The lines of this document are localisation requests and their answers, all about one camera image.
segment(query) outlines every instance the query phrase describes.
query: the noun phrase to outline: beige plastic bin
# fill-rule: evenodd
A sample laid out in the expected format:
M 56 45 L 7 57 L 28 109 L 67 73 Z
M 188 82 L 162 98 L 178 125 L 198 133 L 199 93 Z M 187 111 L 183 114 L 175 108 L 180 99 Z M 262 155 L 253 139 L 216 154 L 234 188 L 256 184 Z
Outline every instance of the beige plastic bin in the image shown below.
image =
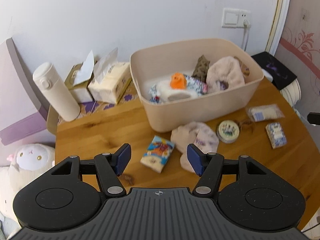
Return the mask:
M 195 99 L 163 104 L 148 101 L 152 84 L 175 72 L 192 74 L 202 54 L 210 65 L 225 56 L 238 57 L 250 70 L 246 84 Z M 150 126 L 157 132 L 167 132 L 191 121 L 207 122 L 243 108 L 263 79 L 259 65 L 237 45 L 223 39 L 179 41 L 141 49 L 131 55 L 130 69 Z

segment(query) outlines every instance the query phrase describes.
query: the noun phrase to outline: black circular motor housing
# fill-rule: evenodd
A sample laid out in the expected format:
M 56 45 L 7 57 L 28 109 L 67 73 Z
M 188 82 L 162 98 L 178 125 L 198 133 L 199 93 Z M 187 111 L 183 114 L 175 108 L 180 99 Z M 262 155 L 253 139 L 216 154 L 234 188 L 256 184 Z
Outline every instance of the black circular motor housing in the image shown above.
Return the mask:
M 254 163 L 249 160 L 238 180 L 222 189 L 217 200 L 221 211 L 231 221 L 251 230 L 296 227 L 305 210 L 303 195 L 269 169 Z
M 61 231 L 83 224 L 98 212 L 99 192 L 79 179 L 79 157 L 72 161 L 76 164 L 66 161 L 55 166 L 16 195 L 13 209 L 23 227 Z

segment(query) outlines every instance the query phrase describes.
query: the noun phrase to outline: blue gripper pad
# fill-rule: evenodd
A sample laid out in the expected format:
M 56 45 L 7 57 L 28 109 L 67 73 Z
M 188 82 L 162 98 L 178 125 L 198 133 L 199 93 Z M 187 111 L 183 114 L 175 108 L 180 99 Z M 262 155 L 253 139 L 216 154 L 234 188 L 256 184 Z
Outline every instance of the blue gripper pad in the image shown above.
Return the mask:
M 202 164 L 201 154 L 204 155 L 195 145 L 189 144 L 187 147 L 188 160 L 198 176 L 202 176 L 204 173 L 204 166 Z
M 131 159 L 131 146 L 128 143 L 122 145 L 113 155 L 112 158 L 116 157 L 116 163 L 113 167 L 113 171 L 117 176 L 122 175 L 124 169 L 128 165 Z

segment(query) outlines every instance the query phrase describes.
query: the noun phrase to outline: purple stripe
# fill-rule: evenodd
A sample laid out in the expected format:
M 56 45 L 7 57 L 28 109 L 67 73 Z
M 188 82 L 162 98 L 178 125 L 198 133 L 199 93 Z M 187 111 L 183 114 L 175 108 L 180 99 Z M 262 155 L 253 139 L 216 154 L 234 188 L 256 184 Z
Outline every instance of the purple stripe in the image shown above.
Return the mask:
M 48 113 L 41 106 L 39 112 L 36 112 L 0 131 L 1 143 L 8 145 L 21 140 L 27 136 L 41 132 L 47 129 L 46 118 Z

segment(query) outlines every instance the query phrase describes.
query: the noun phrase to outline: yellow tissue package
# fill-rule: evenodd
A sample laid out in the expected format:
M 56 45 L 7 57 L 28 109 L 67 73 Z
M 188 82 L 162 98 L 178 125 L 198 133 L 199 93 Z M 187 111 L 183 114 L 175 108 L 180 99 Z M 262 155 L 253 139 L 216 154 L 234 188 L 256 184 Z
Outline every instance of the yellow tissue package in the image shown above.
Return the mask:
M 94 100 L 118 104 L 131 80 L 130 63 L 118 62 L 108 68 L 100 84 L 93 79 L 88 89 Z

